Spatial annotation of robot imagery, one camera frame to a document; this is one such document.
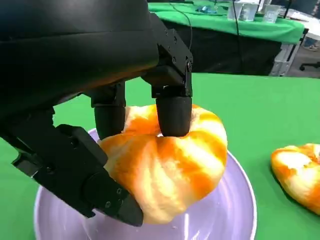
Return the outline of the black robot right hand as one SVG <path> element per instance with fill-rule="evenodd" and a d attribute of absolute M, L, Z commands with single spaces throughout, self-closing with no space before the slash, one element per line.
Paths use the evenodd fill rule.
<path fill-rule="evenodd" d="M 125 82 L 151 85 L 161 133 L 190 129 L 193 55 L 145 0 L 3 0 L 0 136 L 13 165 L 91 218 L 143 224 L 135 198 L 104 169 L 107 155 L 81 127 L 54 126 L 54 106 L 90 97 L 100 138 L 124 129 Z"/>

